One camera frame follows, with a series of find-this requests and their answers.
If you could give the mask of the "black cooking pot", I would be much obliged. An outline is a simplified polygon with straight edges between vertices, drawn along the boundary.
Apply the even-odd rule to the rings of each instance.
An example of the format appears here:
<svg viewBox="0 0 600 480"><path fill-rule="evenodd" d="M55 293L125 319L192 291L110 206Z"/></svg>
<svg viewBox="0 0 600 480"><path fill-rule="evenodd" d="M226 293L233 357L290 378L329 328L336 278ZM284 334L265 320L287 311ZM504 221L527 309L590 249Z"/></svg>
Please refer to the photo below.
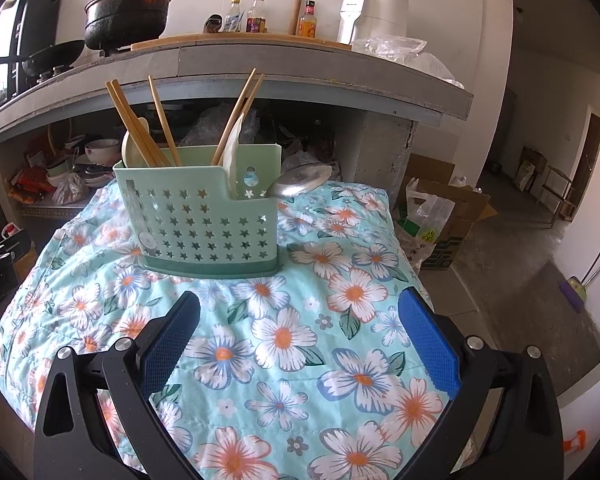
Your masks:
<svg viewBox="0 0 600 480"><path fill-rule="evenodd" d="M111 52L158 39L166 29L172 0L88 0L84 6L85 45Z"/></svg>

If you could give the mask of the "white ceramic bowl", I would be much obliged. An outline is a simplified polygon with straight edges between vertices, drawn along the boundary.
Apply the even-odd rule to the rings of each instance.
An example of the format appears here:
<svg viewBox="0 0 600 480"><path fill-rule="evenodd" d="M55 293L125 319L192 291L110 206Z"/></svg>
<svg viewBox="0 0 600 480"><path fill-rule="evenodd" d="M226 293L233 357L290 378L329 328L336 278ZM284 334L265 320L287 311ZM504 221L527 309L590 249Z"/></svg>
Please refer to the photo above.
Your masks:
<svg viewBox="0 0 600 480"><path fill-rule="evenodd" d="M85 155L93 165L110 166L120 159L120 141L98 139L85 145Z"/></svg>

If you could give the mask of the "clear plastic bag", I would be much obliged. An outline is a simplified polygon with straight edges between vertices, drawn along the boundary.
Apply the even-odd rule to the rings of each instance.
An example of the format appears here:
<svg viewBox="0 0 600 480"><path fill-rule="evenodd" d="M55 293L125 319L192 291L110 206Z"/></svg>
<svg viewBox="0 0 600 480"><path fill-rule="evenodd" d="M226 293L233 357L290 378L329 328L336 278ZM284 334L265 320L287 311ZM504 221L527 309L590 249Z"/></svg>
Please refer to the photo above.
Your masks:
<svg viewBox="0 0 600 480"><path fill-rule="evenodd" d="M391 35L357 39L351 42L353 52L398 63L464 89L464 84L457 80L435 55L427 52L426 47L426 40Z"/></svg>

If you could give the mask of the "black frying pan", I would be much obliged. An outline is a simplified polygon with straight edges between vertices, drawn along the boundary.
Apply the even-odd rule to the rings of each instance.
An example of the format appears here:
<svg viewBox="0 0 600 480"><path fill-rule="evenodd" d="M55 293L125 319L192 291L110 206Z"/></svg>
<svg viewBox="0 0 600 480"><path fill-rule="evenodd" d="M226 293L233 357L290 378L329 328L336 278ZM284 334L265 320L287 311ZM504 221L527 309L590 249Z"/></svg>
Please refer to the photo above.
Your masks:
<svg viewBox="0 0 600 480"><path fill-rule="evenodd" d="M71 66L80 57L84 47L82 39L66 41L29 55L1 56L0 65L19 64L27 76L36 77L58 66Z"/></svg>

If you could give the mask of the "grey concrete counter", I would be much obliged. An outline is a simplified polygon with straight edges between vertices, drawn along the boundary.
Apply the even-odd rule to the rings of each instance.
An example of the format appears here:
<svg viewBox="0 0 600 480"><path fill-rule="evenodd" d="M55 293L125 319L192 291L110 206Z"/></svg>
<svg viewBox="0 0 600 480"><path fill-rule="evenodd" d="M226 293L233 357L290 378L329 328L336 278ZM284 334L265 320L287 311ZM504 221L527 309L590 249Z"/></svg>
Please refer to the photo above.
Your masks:
<svg viewBox="0 0 600 480"><path fill-rule="evenodd" d="M249 73L265 74L261 99L330 104L436 126L467 119L469 92L373 56L284 44L201 44L101 58L38 84L0 108L0 143L67 118L108 110L105 84L148 103L150 75L165 101L238 96Z"/></svg>

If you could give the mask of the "bagged food on shelf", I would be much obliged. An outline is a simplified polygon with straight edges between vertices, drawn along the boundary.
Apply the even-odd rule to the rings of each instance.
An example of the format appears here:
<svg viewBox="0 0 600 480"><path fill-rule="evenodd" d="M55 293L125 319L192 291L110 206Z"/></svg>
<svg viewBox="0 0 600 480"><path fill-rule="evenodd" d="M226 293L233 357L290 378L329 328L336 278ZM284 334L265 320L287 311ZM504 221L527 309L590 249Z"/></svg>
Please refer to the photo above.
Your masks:
<svg viewBox="0 0 600 480"><path fill-rule="evenodd" d="M66 174L60 180L55 192L53 192L52 202L58 206L74 204L80 200L84 200L88 192L90 192L90 189L84 180L78 174L72 172L71 174Z"/></svg>

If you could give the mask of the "metal ladle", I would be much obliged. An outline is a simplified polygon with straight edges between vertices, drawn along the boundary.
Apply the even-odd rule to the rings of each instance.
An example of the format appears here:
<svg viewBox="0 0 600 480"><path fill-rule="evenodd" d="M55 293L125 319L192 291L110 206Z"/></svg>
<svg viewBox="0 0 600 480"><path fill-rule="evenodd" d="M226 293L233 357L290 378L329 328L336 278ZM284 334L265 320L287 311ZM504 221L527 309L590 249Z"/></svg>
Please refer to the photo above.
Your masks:
<svg viewBox="0 0 600 480"><path fill-rule="evenodd" d="M281 174L266 190L265 197L293 198L319 188L332 176L326 164L306 164Z"/></svg>

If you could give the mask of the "clear sauce bottle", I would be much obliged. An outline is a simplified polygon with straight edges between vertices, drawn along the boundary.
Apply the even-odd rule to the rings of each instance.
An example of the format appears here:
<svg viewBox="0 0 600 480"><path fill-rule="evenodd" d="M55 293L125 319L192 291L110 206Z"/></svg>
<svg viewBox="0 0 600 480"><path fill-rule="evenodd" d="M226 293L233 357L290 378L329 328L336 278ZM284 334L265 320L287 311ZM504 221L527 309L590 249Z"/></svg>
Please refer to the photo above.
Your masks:
<svg viewBox="0 0 600 480"><path fill-rule="evenodd" d="M240 32L242 29L242 0L230 0L230 8L223 18L223 32Z"/></svg>

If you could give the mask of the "dark sauce bottle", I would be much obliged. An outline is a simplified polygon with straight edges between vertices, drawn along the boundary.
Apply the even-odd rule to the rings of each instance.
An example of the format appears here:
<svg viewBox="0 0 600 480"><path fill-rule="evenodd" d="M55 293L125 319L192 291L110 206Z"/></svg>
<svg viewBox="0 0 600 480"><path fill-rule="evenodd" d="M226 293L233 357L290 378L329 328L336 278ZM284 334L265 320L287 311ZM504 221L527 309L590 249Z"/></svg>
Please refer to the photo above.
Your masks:
<svg viewBox="0 0 600 480"><path fill-rule="evenodd" d="M246 32L250 34L266 32L265 0L252 0L247 12Z"/></svg>

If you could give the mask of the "red snack package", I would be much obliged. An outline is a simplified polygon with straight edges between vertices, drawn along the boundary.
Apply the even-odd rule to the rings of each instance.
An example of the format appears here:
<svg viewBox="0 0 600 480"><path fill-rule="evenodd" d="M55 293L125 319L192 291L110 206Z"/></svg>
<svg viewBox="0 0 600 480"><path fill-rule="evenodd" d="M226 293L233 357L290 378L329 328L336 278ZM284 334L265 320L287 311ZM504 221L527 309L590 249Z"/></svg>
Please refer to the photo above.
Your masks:
<svg viewBox="0 0 600 480"><path fill-rule="evenodd" d="M6 182L7 196L23 205L39 202L53 194L55 188L47 180L47 171L40 166L20 169Z"/></svg>

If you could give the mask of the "white plastic bag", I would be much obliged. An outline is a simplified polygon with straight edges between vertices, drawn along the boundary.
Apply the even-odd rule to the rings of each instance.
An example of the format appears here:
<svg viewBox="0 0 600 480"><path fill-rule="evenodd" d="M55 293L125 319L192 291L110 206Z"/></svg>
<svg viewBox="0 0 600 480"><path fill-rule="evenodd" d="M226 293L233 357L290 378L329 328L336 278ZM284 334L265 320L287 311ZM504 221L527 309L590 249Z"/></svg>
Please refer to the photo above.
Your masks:
<svg viewBox="0 0 600 480"><path fill-rule="evenodd" d="M406 215L396 222L396 237L416 274L434 252L455 207L448 198L419 191L418 185L416 178L408 181L405 188Z"/></svg>

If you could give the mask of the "wooden cutting board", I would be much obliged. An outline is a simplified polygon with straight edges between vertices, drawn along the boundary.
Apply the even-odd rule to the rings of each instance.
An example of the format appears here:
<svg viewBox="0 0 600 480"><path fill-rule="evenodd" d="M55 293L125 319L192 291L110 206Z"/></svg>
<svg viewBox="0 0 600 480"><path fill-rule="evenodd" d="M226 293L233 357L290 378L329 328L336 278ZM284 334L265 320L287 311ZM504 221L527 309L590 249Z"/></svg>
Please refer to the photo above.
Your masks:
<svg viewBox="0 0 600 480"><path fill-rule="evenodd" d="M140 52L157 48L176 48L184 46L200 46L201 44L280 44L283 46L301 46L309 48L327 48L350 51L350 44L324 40L320 38L309 38L294 35L269 34L257 32L247 34L246 32L215 32L214 34L190 34L164 37L147 40L132 44L132 52Z"/></svg>

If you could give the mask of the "green star-hole utensil holder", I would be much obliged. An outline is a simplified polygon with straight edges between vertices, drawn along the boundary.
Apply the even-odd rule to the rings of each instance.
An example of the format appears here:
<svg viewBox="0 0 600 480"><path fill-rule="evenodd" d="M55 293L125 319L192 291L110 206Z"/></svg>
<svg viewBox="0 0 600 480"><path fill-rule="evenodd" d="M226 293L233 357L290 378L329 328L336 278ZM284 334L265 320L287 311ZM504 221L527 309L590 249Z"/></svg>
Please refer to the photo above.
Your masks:
<svg viewBox="0 0 600 480"><path fill-rule="evenodd" d="M280 175L277 144L240 144L235 185L209 164L210 145L180 149L183 165L114 166L146 269L186 278L258 278L276 272L277 200L265 196Z"/></svg>

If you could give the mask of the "orange sauce bottle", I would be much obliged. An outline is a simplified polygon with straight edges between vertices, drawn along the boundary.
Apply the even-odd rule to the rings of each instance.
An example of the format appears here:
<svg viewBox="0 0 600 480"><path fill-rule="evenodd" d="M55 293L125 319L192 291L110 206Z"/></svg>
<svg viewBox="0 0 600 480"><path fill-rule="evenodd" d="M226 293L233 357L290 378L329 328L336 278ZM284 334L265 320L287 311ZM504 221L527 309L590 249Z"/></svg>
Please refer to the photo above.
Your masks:
<svg viewBox="0 0 600 480"><path fill-rule="evenodd" d="M314 38L316 36L317 19L315 16L315 1L308 0L304 12L298 19L297 35L300 37Z"/></svg>

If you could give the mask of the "small white ceramic spoon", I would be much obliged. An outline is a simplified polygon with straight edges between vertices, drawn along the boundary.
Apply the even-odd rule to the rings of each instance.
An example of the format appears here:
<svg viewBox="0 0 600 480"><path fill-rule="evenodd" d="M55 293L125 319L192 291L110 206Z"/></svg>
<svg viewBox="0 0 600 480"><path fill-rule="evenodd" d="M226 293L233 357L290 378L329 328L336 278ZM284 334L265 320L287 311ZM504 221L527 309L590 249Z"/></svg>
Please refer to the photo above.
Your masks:
<svg viewBox="0 0 600 480"><path fill-rule="evenodd" d="M146 168L147 162L143 159L140 150L132 139L131 133L127 131L121 142L122 162L128 168Z"/></svg>

